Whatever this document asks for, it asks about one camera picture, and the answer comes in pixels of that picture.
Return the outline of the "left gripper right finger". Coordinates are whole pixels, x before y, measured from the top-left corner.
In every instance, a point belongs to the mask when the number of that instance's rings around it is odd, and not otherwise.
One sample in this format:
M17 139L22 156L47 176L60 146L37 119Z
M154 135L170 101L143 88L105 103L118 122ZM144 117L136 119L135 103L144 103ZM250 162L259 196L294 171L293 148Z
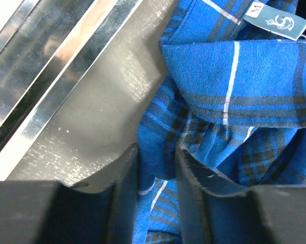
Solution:
M244 187L175 153L183 243L306 243L306 186Z

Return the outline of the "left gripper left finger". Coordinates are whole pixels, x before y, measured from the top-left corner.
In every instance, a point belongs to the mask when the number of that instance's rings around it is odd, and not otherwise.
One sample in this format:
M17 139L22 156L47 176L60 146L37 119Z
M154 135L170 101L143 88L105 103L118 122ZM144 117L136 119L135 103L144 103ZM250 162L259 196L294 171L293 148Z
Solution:
M0 181L0 243L131 243L138 145L73 186Z

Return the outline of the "blue plaid shirt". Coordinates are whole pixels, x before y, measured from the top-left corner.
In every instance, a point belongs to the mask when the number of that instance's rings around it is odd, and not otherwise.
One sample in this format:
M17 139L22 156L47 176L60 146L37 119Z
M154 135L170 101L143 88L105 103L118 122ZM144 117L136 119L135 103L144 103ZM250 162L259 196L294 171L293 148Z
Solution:
M175 149L245 187L306 185L306 1L179 1L137 132L133 243L181 243Z

